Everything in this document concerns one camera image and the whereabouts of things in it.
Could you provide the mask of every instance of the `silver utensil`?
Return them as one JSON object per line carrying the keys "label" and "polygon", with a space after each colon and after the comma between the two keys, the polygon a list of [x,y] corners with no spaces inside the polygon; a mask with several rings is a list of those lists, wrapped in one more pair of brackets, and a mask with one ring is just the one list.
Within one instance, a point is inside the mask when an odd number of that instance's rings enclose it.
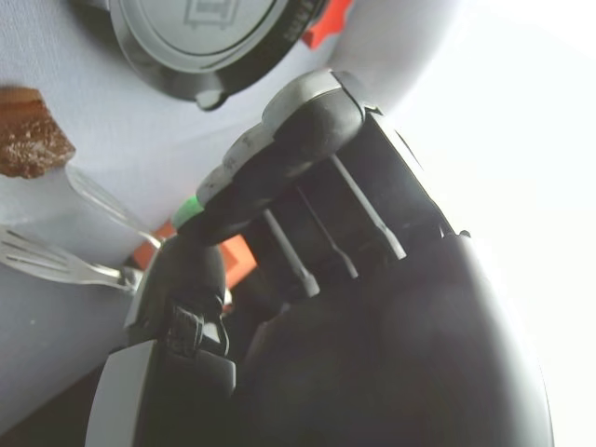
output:
{"label": "silver utensil", "polygon": [[0,263],[49,281],[100,284],[128,292],[135,292],[142,278],[140,270],[86,263],[66,250],[24,237],[3,225]]}
{"label": "silver utensil", "polygon": [[80,169],[72,165],[66,165],[66,177],[74,191],[85,198],[88,203],[106,212],[110,218],[119,224],[123,224],[134,230],[138,235],[144,237],[155,248],[161,247],[161,240],[153,235],[153,231],[137,216],[128,210],[115,197],[105,189],[92,181]]}

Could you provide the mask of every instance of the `orange object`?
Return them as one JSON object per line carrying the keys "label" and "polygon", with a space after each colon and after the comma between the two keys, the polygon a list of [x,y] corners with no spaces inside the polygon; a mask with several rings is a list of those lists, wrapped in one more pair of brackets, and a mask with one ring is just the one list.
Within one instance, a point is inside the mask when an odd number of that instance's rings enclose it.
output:
{"label": "orange object", "polygon": [[[176,229],[170,221],[166,222],[156,231],[160,237],[170,237],[176,234]],[[132,259],[141,270],[146,269],[151,263],[151,258],[156,249],[149,242],[144,242],[132,253]],[[225,284],[232,289],[244,279],[256,266],[257,263],[252,256],[251,249],[241,235],[227,239],[220,244],[220,251],[225,264]]]}
{"label": "orange object", "polygon": [[323,16],[302,36],[309,48],[317,48],[329,34],[337,34],[344,30],[345,15],[350,5],[352,0],[330,0]]}

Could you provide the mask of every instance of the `brown rock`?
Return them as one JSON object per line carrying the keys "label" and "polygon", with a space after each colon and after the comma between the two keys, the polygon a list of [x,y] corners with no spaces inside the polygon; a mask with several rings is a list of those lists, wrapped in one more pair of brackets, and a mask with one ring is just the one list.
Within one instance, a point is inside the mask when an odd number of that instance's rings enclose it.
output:
{"label": "brown rock", "polygon": [[0,88],[0,174],[40,177],[74,155],[38,90]]}

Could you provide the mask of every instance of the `round lid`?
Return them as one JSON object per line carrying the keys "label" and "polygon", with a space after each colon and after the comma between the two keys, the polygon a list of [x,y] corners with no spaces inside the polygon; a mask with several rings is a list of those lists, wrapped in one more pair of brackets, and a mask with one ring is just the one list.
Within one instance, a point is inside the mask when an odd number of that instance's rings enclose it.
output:
{"label": "round lid", "polygon": [[141,0],[151,28],[172,49],[190,55],[225,51],[246,39],[275,0]]}

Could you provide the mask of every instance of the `circular device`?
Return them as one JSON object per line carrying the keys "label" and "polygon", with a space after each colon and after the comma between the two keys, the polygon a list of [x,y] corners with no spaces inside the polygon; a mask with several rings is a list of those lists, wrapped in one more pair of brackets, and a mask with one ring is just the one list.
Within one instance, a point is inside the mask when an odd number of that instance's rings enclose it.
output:
{"label": "circular device", "polygon": [[271,70],[324,0],[111,0],[129,63],[170,96],[210,110]]}

